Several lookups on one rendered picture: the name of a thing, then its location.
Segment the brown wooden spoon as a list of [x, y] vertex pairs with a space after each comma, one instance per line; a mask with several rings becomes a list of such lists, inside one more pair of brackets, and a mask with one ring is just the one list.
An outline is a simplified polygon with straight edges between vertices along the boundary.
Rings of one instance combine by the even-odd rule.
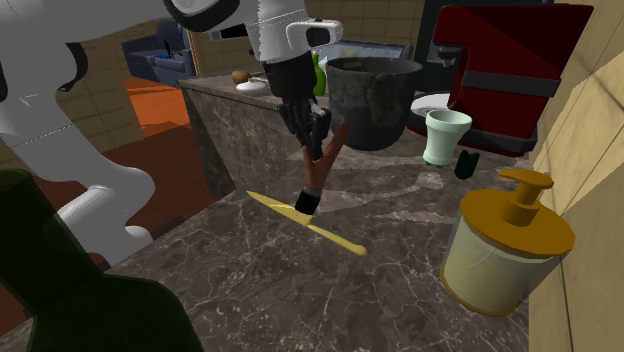
[[241, 84], [250, 80], [265, 80], [266, 74], [264, 72], [247, 72], [237, 70], [231, 73], [231, 79], [235, 84]]

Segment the yellow knife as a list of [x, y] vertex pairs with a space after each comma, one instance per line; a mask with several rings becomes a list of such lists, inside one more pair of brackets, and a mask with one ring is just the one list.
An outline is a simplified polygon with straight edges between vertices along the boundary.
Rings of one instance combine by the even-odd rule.
[[297, 211], [293, 206], [287, 205], [270, 197], [261, 195], [259, 193], [248, 191], [247, 194], [262, 203], [275, 212], [289, 218], [290, 220], [316, 232], [317, 234], [329, 239], [330, 241], [340, 245], [341, 247], [351, 251], [360, 256], [366, 256], [368, 254], [367, 249], [359, 244], [352, 243], [328, 230], [320, 228], [311, 223], [312, 216]]

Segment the red stand mixer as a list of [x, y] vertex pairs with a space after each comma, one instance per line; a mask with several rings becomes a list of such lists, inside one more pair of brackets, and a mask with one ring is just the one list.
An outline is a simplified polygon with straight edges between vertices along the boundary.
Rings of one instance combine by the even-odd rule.
[[583, 4], [446, 5], [432, 41], [457, 63], [449, 109], [472, 119], [460, 143], [520, 157], [593, 8]]

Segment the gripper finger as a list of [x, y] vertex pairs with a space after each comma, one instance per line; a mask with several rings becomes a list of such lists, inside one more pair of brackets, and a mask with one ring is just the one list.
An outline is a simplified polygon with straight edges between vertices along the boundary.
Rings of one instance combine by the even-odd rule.
[[312, 98], [283, 98], [279, 113], [288, 130], [302, 146], [312, 147]]
[[330, 122], [331, 112], [327, 108], [319, 108], [308, 115], [306, 125], [308, 131], [307, 146], [313, 161], [323, 156], [322, 142], [327, 137]]

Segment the blue sofa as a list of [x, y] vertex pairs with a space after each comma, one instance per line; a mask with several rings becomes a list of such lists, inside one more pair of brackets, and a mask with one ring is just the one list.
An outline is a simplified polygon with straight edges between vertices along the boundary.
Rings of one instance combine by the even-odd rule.
[[132, 77], [178, 87], [196, 75], [187, 31], [173, 19], [159, 21], [154, 35], [123, 41], [122, 49]]

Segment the small black object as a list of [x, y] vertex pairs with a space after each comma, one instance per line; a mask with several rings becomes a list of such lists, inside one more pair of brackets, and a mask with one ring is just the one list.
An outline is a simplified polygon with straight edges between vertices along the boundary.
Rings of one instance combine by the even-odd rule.
[[470, 153], [467, 150], [462, 150], [455, 165], [455, 176], [461, 180], [471, 178], [474, 174], [479, 158], [480, 154], [478, 152]]

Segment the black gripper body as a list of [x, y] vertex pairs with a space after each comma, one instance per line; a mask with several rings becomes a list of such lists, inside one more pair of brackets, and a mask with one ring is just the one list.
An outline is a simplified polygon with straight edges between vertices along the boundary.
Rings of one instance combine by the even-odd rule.
[[285, 104], [307, 101], [314, 97], [317, 83], [311, 52], [277, 63], [265, 63], [264, 71], [271, 92]]

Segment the bright green bottle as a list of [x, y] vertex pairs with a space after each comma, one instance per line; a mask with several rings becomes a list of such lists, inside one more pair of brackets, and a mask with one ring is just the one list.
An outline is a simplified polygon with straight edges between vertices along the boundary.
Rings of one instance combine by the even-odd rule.
[[319, 54], [316, 51], [313, 51], [311, 55], [314, 64], [314, 72], [316, 75], [316, 84], [313, 88], [313, 93], [315, 96], [324, 96], [326, 92], [326, 74], [320, 68]]

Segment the dark grey pot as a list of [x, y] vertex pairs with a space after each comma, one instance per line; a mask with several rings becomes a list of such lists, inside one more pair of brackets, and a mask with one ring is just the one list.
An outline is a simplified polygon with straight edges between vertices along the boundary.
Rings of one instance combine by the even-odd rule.
[[344, 57], [326, 66], [331, 129], [348, 126], [345, 145], [379, 151], [402, 135], [423, 66], [386, 57]]

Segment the dark green bottle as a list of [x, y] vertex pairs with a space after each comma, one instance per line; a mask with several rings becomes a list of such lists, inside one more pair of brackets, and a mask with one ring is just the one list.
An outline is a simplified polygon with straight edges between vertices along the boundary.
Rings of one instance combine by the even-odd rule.
[[27, 352], [204, 352], [177, 297], [101, 272], [22, 169], [0, 170], [0, 284], [33, 316]]

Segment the white plate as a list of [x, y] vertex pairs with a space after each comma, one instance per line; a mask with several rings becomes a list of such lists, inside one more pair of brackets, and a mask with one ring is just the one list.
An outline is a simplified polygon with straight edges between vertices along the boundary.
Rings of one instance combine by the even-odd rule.
[[246, 95], [266, 95], [270, 92], [266, 80], [248, 80], [237, 84], [236, 90]]

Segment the pale green white cup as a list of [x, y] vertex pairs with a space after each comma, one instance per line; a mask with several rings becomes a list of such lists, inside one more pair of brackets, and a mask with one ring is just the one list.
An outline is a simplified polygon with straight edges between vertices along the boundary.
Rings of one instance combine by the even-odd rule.
[[423, 160], [435, 166], [451, 163], [453, 150], [470, 129], [472, 118], [453, 110], [432, 110], [425, 118], [427, 143]]

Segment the yellow soap dispenser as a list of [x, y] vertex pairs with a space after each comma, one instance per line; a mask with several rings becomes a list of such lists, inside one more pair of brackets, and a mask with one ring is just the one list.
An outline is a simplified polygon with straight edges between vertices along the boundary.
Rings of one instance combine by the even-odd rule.
[[440, 267], [447, 292], [486, 316], [513, 312], [575, 243], [569, 224], [539, 201], [554, 185], [549, 175], [519, 169], [499, 175], [517, 188], [465, 194]]

